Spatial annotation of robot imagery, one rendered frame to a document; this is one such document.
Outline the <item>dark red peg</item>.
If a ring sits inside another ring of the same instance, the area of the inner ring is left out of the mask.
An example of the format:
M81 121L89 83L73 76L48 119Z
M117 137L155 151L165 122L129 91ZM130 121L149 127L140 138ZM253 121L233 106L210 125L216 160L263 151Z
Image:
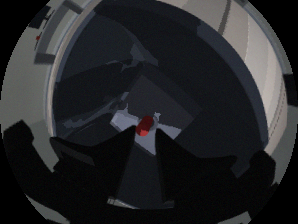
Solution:
M140 136L148 135L150 127L152 127L153 117L144 116L144 119L138 123L136 127L136 133Z

